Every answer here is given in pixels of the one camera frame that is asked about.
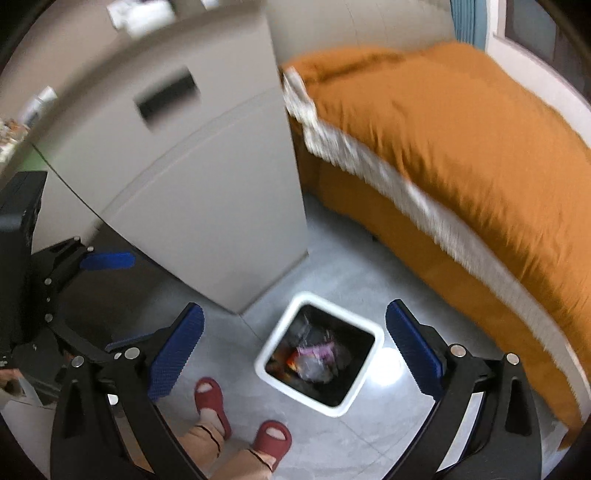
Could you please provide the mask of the person's left hand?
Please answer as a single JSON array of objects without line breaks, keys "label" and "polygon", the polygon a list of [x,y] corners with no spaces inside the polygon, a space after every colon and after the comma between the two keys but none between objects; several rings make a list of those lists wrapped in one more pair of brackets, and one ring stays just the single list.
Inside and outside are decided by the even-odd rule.
[{"label": "person's left hand", "polygon": [[21,377],[19,369],[1,369],[0,388],[6,390],[8,387],[14,387]]}]

